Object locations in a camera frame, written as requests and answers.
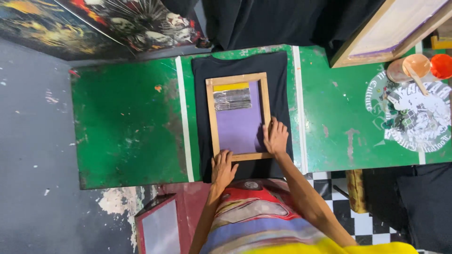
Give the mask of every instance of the green table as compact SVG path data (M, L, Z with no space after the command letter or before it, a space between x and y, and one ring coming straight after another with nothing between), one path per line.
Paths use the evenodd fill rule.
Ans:
M366 110L379 64L330 69L323 49L288 45L212 55L240 59L283 50L294 163L303 173L419 164L417 152L384 140L378 116ZM201 180L191 59L207 55L76 69L81 189ZM444 147L425 153L427 163L451 161L450 141Z

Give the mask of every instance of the white panel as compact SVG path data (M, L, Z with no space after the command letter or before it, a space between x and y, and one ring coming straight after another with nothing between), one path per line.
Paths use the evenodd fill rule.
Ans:
M144 218L142 223L146 254L180 254L175 200Z
M402 42L447 0L396 0L356 44L350 56L385 50Z

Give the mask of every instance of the yellow tape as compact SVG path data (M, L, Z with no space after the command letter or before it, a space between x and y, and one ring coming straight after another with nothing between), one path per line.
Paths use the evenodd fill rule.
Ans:
M248 84L248 82L230 84L230 85L215 85L215 86L213 86L213 91L219 92L219 91L245 89L245 88L250 88L250 85Z

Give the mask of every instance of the wooden stick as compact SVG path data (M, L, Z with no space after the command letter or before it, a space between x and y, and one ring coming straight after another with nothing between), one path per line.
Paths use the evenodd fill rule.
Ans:
M410 64L404 64L403 66L410 73L411 77L414 79L414 81L418 85L418 87L421 90L422 94L424 96L428 96L428 91L427 91L427 89L425 89L425 86L422 83L421 78L419 78L418 74L413 70L413 68L411 68L411 65Z

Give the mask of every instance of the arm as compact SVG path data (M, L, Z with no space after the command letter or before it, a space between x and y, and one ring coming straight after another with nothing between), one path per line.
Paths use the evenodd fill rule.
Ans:
M196 226L193 242L190 246L188 254L198 254L202 246L207 240L210 228L212 227L213 218L220 203L220 196L224 189L234 179L237 172L238 164L231 169L232 152L228 150L221 151L215 158L212 158L212 185L210 186L209 195L206 204L202 210L198 225Z
M286 177L297 211L338 245L342 247L358 245L336 219L325 200L314 190L286 153L289 135L287 127L282 122L278 122L275 117L272 117L270 138L265 126L263 126L263 130L265 147L275 157Z

